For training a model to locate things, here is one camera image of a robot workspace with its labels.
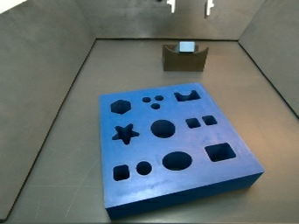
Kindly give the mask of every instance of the rectangular hole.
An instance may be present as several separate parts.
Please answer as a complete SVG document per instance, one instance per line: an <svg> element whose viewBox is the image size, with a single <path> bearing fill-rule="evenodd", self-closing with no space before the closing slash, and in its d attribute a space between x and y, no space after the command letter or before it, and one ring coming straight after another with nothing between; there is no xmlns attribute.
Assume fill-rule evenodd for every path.
<svg viewBox="0 0 299 224"><path fill-rule="evenodd" d="M199 128L201 126L197 118L185 119L185 122L187 122L187 125L188 125L189 129L195 129L195 128Z"/></svg>
<svg viewBox="0 0 299 224"><path fill-rule="evenodd" d="M128 179L128 178L129 178L128 166L125 164L116 166L113 168L113 179L115 179L115 181Z"/></svg>
<svg viewBox="0 0 299 224"><path fill-rule="evenodd" d="M201 120L204 121L204 123L207 125L213 125L213 124L217 124L217 121L215 119L215 117L212 115L205 115Z"/></svg>
<svg viewBox="0 0 299 224"><path fill-rule="evenodd" d="M209 145L204 150L207 151L212 162L219 162L236 157L236 153L228 143Z"/></svg>

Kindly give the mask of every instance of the small circular hole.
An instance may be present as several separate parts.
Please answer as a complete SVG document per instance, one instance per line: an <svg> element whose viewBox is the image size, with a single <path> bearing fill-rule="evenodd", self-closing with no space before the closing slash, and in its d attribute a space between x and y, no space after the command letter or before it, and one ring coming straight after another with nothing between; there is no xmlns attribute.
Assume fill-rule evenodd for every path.
<svg viewBox="0 0 299 224"><path fill-rule="evenodd" d="M136 172L144 176L152 171L152 166L148 162L143 161L136 165L135 169L136 169Z"/></svg>
<svg viewBox="0 0 299 224"><path fill-rule="evenodd" d="M164 98L163 98L160 95L157 95L157 96L155 97L155 99L160 102Z"/></svg>
<svg viewBox="0 0 299 224"><path fill-rule="evenodd" d="M153 132L155 136L167 138L171 137L175 133L175 126L167 120L157 120L152 124L151 131Z"/></svg>
<svg viewBox="0 0 299 224"><path fill-rule="evenodd" d="M159 103L153 103L153 104L151 105L151 108L152 108L152 109L159 109L159 108L160 108L160 104L159 104Z"/></svg>
<svg viewBox="0 0 299 224"><path fill-rule="evenodd" d="M181 171L192 164L192 157L183 151L175 151L163 157L163 166L171 171Z"/></svg>
<svg viewBox="0 0 299 224"><path fill-rule="evenodd" d="M149 102L151 101L151 98L149 97L144 97L143 98L143 102Z"/></svg>

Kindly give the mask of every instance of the star-shaped hole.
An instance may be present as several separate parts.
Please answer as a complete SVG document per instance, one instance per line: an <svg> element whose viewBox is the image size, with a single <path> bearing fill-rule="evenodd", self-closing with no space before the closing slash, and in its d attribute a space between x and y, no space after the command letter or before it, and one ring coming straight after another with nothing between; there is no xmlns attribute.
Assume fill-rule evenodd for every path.
<svg viewBox="0 0 299 224"><path fill-rule="evenodd" d="M132 123L129 123L124 128L116 126L116 134L113 135L112 140L121 139L124 144L129 144L132 137L139 137L139 133L133 131Z"/></svg>

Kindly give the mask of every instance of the shape sorter board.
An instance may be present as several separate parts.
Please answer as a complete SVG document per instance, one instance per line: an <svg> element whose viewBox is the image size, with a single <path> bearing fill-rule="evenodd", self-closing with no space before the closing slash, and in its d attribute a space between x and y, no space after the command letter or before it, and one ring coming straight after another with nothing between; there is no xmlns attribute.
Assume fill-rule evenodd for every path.
<svg viewBox="0 0 299 224"><path fill-rule="evenodd" d="M199 83L103 94L109 218L250 187L264 169Z"/></svg>

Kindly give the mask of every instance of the gray wall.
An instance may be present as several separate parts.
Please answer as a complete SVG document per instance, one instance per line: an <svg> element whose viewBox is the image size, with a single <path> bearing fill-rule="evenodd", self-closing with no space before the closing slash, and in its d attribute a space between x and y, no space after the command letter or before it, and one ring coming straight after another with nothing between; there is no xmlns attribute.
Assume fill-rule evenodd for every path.
<svg viewBox="0 0 299 224"><path fill-rule="evenodd" d="M299 116L299 1L267 0L239 43Z"/></svg>
<svg viewBox="0 0 299 224"><path fill-rule="evenodd" d="M72 0L28 0L0 14L0 220L93 41Z"/></svg>
<svg viewBox="0 0 299 224"><path fill-rule="evenodd" d="M239 40L264 0L215 0L204 19L207 0L76 0L97 38Z"/></svg>

